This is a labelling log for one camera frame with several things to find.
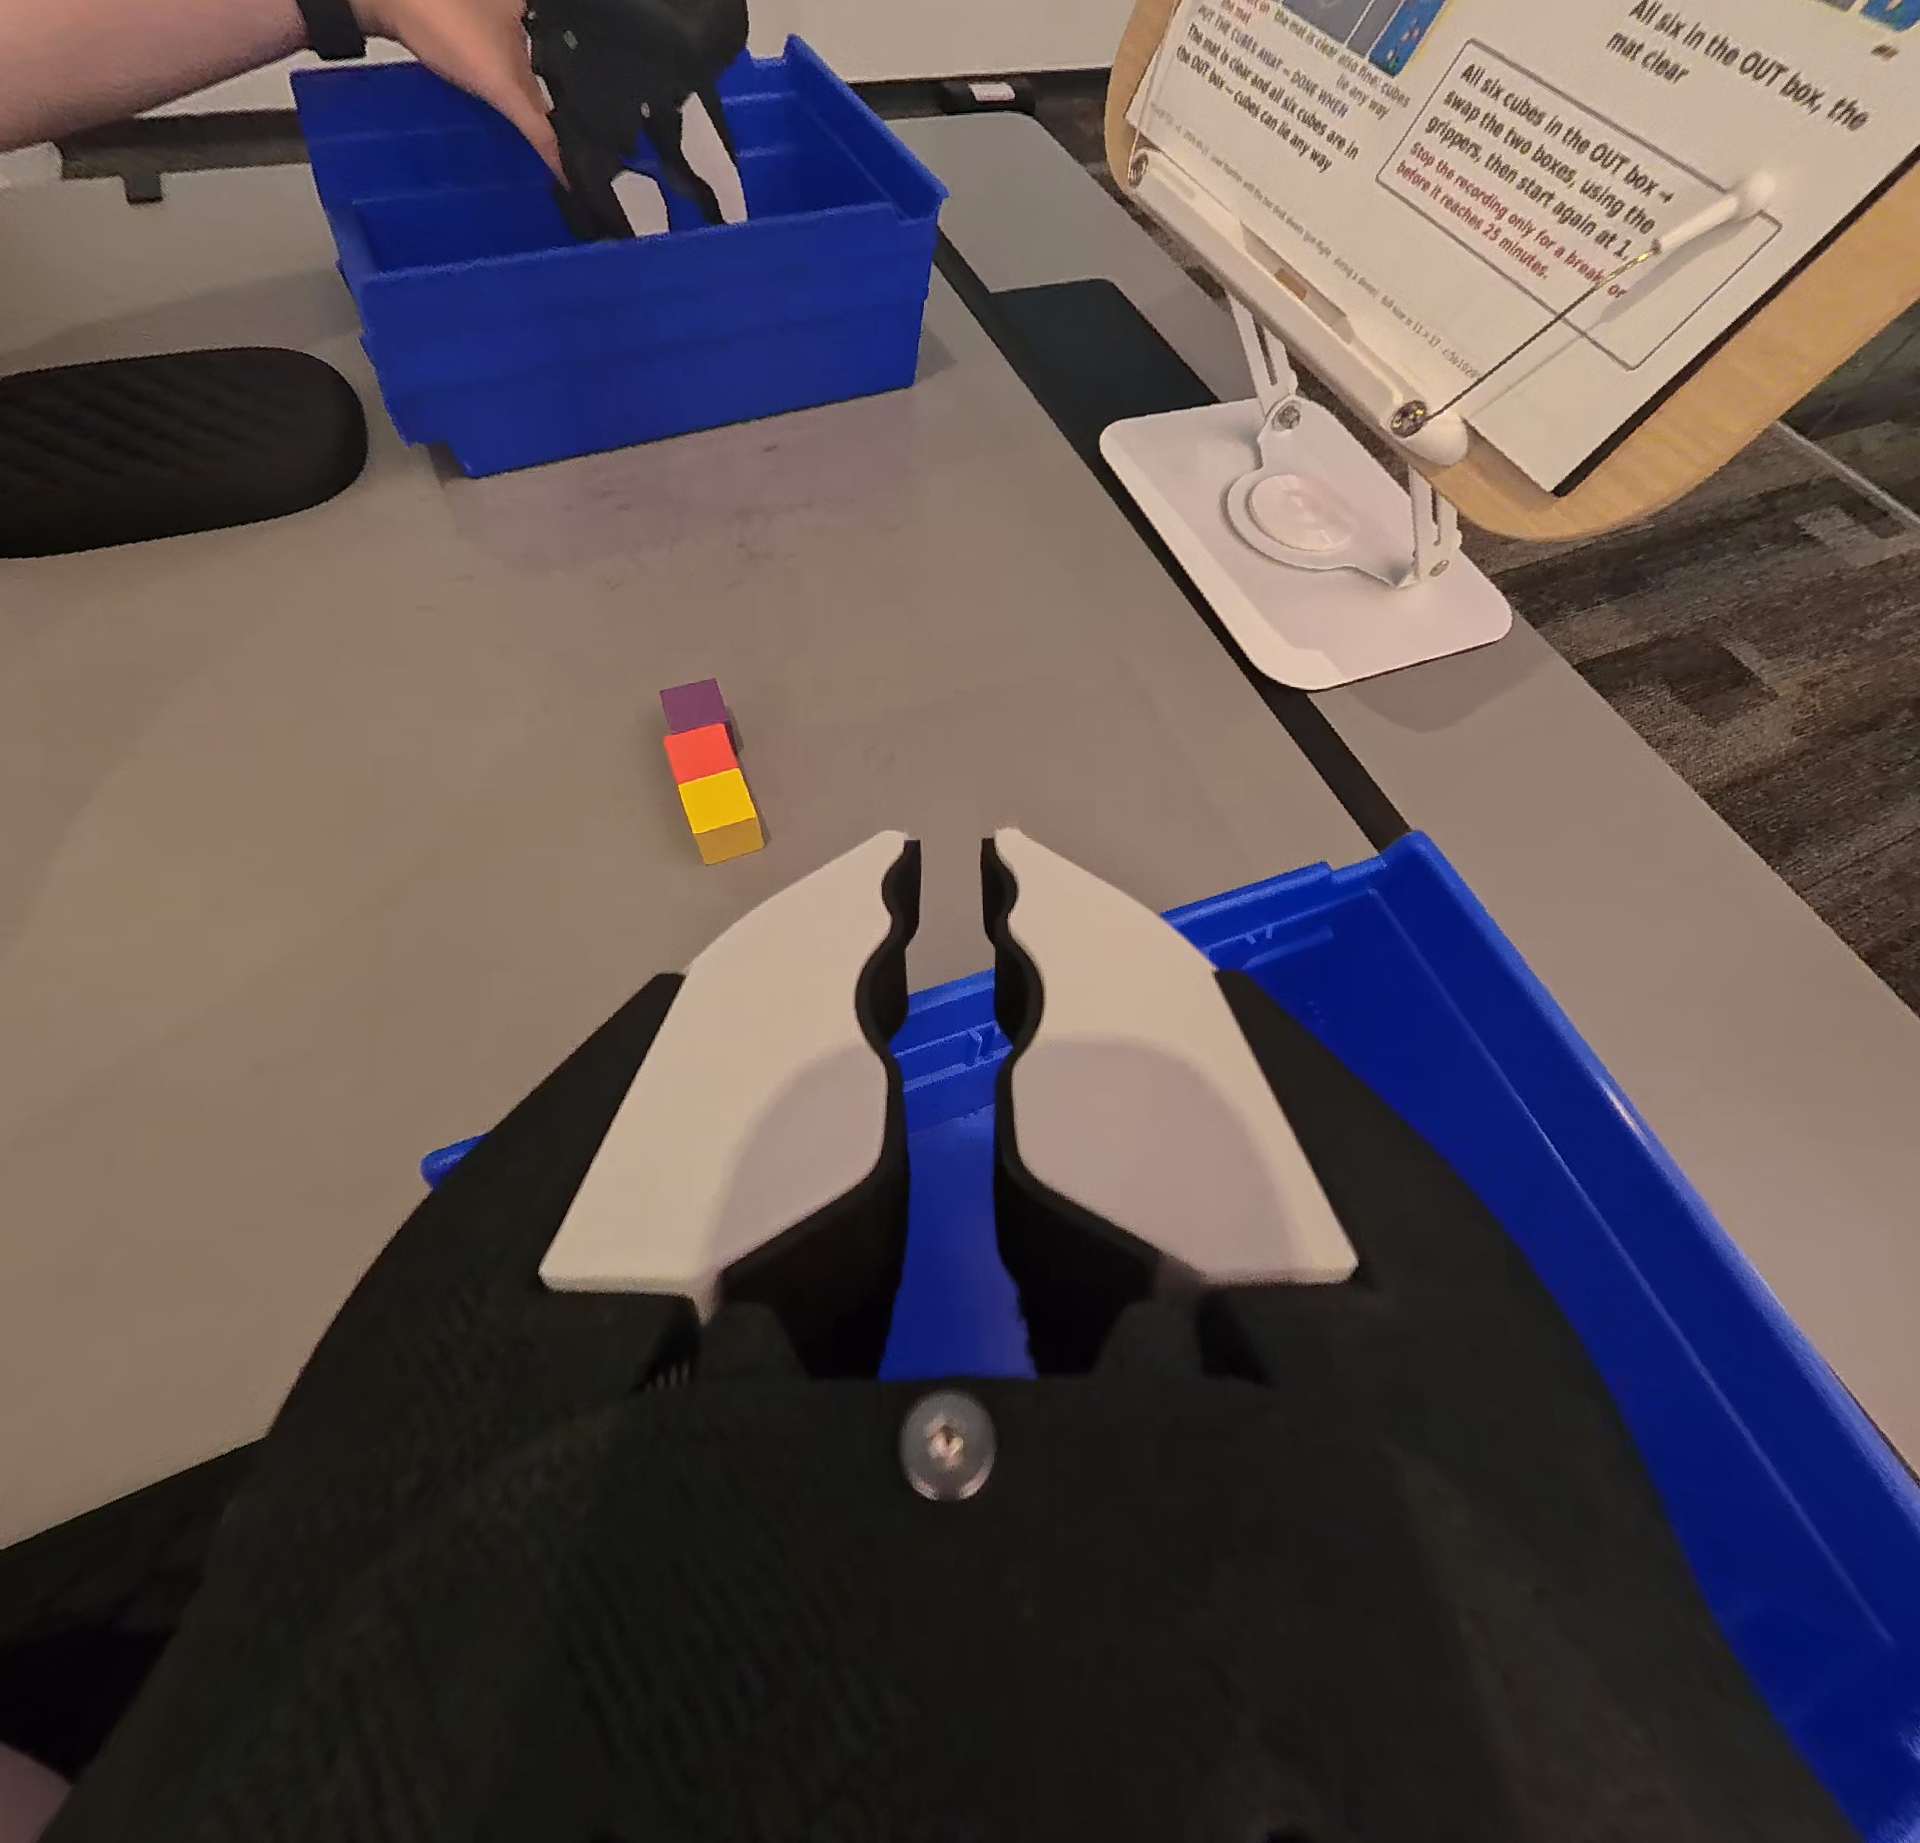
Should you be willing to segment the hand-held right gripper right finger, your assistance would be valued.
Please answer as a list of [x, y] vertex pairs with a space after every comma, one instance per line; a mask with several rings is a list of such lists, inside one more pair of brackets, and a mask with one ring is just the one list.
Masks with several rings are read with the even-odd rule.
[[1352, 1279], [1356, 1247], [1207, 953], [1013, 826], [982, 846], [982, 907], [1005, 1037], [994, 1216], [1022, 1311]]

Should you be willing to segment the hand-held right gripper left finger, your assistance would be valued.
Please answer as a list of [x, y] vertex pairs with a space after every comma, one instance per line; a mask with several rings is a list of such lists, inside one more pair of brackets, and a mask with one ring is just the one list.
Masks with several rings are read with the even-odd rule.
[[551, 1292], [678, 1297], [709, 1316], [815, 1261], [834, 1324], [904, 1221], [894, 1037], [920, 917], [920, 845], [884, 830], [707, 943], [676, 983], [540, 1259]]

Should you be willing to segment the blue plastic bin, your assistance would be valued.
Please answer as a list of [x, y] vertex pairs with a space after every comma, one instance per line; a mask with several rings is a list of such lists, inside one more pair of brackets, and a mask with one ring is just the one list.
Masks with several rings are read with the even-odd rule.
[[404, 442], [472, 477], [915, 382], [945, 186], [806, 41], [721, 102], [749, 219], [581, 242], [525, 138], [423, 63], [292, 73], [360, 345]]
[[506, 1838], [1916, 1838], [1916, 1482], [1426, 837], [1169, 917], [1352, 1279], [1028, 1317], [994, 977], [907, 997], [904, 1226], [701, 1316], [540, 1259], [683, 971], [446, 1166], [525, 1658]]

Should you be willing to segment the yellow wooden cube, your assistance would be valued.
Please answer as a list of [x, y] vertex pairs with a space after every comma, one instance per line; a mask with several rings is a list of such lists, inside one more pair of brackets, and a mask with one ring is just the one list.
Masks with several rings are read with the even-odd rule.
[[739, 767], [678, 785], [692, 842], [705, 865], [734, 861], [766, 846], [766, 826]]

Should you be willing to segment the person's left forearm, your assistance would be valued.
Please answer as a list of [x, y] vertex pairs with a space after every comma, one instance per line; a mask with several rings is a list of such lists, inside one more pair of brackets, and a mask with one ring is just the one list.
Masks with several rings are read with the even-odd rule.
[[3, 0], [3, 149], [132, 117], [304, 45], [296, 0]]

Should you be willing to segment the person's left hand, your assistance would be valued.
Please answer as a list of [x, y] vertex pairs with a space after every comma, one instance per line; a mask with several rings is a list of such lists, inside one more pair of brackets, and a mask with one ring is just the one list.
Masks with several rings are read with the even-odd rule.
[[349, 0], [368, 36], [398, 42], [438, 76], [493, 104], [567, 182], [548, 98], [532, 67], [525, 0]]

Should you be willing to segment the black oval pad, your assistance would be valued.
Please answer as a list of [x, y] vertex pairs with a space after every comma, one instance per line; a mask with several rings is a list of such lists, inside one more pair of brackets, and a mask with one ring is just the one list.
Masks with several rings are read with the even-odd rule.
[[3, 378], [3, 557], [44, 560], [313, 510], [362, 476], [353, 386], [285, 346], [91, 359]]

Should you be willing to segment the printed instruction sheet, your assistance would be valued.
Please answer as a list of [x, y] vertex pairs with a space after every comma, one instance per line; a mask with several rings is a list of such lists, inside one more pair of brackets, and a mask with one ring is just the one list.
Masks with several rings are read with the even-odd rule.
[[1140, 147], [1575, 488], [1916, 161], [1916, 0], [1182, 0]]

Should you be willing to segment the instruction sheet on stand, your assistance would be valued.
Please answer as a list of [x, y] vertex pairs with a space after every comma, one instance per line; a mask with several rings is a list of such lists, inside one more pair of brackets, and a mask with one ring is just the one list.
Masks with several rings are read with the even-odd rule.
[[[1169, 52], [1182, 0], [1138, 0], [1107, 100], [1127, 107]], [[1663, 510], [1715, 476], [1916, 300], [1916, 161], [1816, 262], [1738, 327], [1571, 493], [1529, 485], [1493, 447], [1437, 477], [1472, 525], [1511, 538], [1595, 536]]]

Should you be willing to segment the person's leg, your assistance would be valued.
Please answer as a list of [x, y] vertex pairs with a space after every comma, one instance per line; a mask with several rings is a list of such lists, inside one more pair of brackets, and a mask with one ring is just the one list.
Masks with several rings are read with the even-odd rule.
[[50, 1766], [7, 1743], [3, 1743], [0, 1766], [3, 1840], [41, 1840], [50, 1822], [66, 1801], [71, 1783]]

